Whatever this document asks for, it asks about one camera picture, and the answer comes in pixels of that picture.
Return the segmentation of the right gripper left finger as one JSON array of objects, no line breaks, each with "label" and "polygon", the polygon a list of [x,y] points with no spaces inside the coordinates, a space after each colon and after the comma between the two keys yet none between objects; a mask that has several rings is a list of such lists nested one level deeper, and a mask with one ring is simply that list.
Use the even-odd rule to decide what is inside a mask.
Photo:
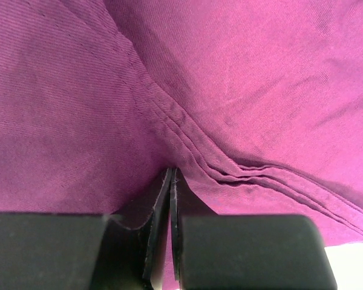
[{"label": "right gripper left finger", "polygon": [[0,213],[0,289],[160,289],[171,179],[113,214]]}]

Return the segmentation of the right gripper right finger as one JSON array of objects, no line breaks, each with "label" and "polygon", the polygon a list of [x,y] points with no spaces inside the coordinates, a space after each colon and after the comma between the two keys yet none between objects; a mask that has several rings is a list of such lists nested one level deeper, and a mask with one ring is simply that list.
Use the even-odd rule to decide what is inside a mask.
[{"label": "right gripper right finger", "polygon": [[179,169],[170,194],[174,273],[182,289],[336,289],[309,218],[216,214]]}]

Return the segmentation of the purple cloth mat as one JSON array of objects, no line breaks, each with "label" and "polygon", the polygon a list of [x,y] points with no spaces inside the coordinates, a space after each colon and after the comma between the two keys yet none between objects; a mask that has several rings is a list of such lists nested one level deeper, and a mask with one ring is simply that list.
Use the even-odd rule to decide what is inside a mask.
[{"label": "purple cloth mat", "polygon": [[363,289],[363,1],[0,1],[0,211],[113,212],[165,167],[308,216]]}]

